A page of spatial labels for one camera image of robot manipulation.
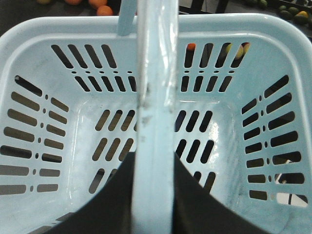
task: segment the orange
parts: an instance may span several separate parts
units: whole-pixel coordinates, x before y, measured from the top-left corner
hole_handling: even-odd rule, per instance
[[[112,16],[113,14],[113,10],[109,6],[100,6],[97,9],[98,16]]]
[[[65,0],[65,2],[69,5],[76,6],[82,2],[82,0]]]
[[[190,50],[190,51],[194,51],[195,50],[195,47],[196,47],[196,44],[195,43],[190,43],[187,45],[187,50]]]
[[[107,0],[89,0],[89,4],[94,8],[98,9],[100,6],[107,5]]]

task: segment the plastic handle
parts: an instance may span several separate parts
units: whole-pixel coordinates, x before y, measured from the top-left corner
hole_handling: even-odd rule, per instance
[[[117,26],[117,34],[119,36],[127,36],[130,34],[136,10],[137,10],[136,0],[121,1]]]
[[[138,0],[134,234],[169,234],[172,230],[177,16],[178,0]]]

